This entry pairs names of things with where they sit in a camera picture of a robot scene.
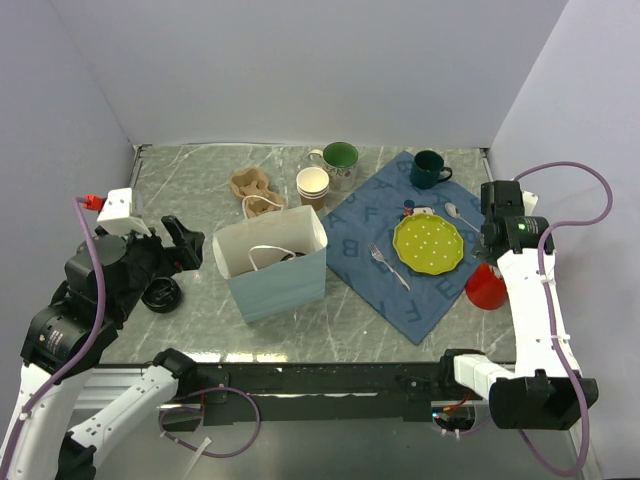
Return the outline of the black lid stack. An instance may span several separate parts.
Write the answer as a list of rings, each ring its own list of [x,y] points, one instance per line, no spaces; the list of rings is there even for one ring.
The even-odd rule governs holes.
[[[182,298],[182,290],[173,278],[159,277],[150,283],[141,301],[150,311],[167,314],[180,306]]]

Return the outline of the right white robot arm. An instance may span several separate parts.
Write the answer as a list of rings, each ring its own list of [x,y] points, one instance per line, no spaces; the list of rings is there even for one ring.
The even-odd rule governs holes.
[[[480,242],[506,285],[515,339],[513,370],[478,350],[448,349],[437,385],[456,399],[469,391],[489,404],[501,429],[567,430],[598,398],[585,378],[564,329],[553,270],[556,249],[548,221],[528,212],[514,180],[481,187]]]

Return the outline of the dark green mug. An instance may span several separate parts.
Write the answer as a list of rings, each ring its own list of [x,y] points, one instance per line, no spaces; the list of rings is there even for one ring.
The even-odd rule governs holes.
[[[453,170],[444,164],[444,158],[432,150],[415,154],[410,172],[411,184],[421,190],[433,188],[451,179]]]

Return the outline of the black plastic cup lid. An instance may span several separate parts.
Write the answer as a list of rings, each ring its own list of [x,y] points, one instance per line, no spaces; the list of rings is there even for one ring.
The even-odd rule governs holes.
[[[281,262],[289,261],[289,260],[293,260],[293,259],[300,258],[300,257],[304,257],[304,256],[306,256],[306,254],[305,254],[305,253],[303,253],[303,252],[287,253],[287,254],[285,254],[285,255],[281,258],[281,260],[280,260],[280,261],[281,261]]]

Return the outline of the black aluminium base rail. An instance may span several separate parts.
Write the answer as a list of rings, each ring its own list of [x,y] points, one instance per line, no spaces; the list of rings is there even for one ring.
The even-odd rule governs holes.
[[[235,422],[401,419],[428,422],[436,406],[478,394],[443,386],[436,362],[205,363],[164,409],[186,406],[206,426]]]

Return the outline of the silver fork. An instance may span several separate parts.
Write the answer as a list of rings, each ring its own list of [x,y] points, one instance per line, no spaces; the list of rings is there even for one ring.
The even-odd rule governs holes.
[[[411,290],[409,283],[387,262],[386,258],[384,257],[384,255],[382,254],[382,252],[379,250],[379,248],[375,243],[369,244],[369,251],[371,253],[372,258],[378,263],[381,263],[382,265],[384,265],[396,277],[396,279],[407,291]]]

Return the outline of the stack of brown paper cups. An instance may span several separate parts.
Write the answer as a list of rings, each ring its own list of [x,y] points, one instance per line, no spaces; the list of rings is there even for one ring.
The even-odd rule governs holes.
[[[305,168],[297,174],[296,188],[301,204],[309,205],[318,212],[326,202],[329,190],[329,176],[319,167]]]

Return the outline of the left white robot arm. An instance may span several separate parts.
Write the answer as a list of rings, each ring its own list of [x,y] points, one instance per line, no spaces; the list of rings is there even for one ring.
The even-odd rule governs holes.
[[[138,384],[74,430],[75,402],[138,301],[155,283],[197,270],[205,236],[176,217],[163,217],[173,244],[153,232],[120,237],[86,231],[65,264],[66,279],[31,321],[21,357],[20,394],[1,448],[4,479],[92,479],[108,448],[162,403],[190,400],[197,367],[169,348],[153,359]]]

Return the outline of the yellow dotted plate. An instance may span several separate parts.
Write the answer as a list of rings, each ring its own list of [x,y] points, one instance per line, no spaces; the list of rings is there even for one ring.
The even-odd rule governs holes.
[[[448,273],[464,258],[464,240],[459,231],[438,215],[405,217],[394,229],[392,245],[399,260],[420,274]]]

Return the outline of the white mug green interior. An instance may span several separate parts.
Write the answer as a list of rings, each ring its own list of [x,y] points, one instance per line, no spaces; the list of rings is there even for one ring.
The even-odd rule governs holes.
[[[359,152],[355,146],[346,142],[334,142],[324,149],[309,151],[307,158],[328,174],[331,190],[346,192],[354,187],[359,160]]]

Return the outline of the red cup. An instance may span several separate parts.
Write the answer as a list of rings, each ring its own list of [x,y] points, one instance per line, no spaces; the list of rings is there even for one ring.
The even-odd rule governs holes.
[[[481,263],[465,285],[468,299],[483,310],[496,310],[508,298],[505,281],[499,270],[488,263]]]

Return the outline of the silver spoon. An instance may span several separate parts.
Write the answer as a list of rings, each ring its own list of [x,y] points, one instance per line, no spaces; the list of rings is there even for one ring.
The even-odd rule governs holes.
[[[474,226],[471,222],[469,222],[468,220],[466,220],[460,213],[459,208],[451,203],[451,202],[447,202],[445,204],[445,212],[447,213],[447,215],[449,217],[451,217],[452,219],[457,219],[460,220],[462,222],[464,222],[468,227],[470,227],[473,231],[475,231],[476,233],[480,233],[480,230],[478,227]]]

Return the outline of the blue alphabet cloth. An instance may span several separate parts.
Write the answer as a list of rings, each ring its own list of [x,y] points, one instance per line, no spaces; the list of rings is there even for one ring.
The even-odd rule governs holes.
[[[463,293],[479,266],[472,256],[477,233],[452,219],[445,204],[455,204],[461,215],[480,227],[484,217],[480,198],[451,180],[420,190],[410,182],[414,156],[399,153],[365,181],[322,224],[328,238],[327,266],[412,344],[421,343]],[[395,227],[409,212],[431,208],[451,223],[464,240],[464,258],[441,275],[420,274],[402,263],[392,245]],[[407,291],[396,277],[375,261],[369,244],[375,243],[387,262],[409,283]]]

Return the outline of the light blue paper bag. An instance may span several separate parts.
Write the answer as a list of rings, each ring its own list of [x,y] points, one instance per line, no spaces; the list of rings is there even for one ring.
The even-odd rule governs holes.
[[[327,244],[309,205],[244,217],[212,239],[218,271],[247,323],[323,299]],[[306,256],[280,261],[293,252]]]

